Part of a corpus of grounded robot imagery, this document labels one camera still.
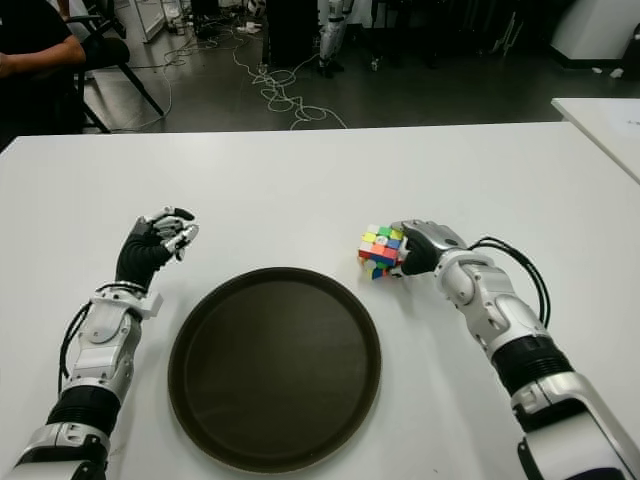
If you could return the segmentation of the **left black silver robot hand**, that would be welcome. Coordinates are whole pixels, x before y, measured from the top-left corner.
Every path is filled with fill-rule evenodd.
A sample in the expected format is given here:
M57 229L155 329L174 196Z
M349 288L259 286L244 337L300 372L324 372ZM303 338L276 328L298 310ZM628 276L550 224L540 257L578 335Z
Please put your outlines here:
M148 290L155 274L170 260L184 259L198 233L195 216L182 208L164 207L139 217L120 250L115 281Z

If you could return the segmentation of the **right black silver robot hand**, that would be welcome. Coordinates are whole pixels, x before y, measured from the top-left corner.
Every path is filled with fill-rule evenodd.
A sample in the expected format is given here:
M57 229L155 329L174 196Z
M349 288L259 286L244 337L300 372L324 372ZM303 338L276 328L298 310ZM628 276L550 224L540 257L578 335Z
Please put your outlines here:
M451 250L467 250L464 240L446 225L419 219L391 224L406 239L406 255L400 266L405 276L433 273L441 257Z

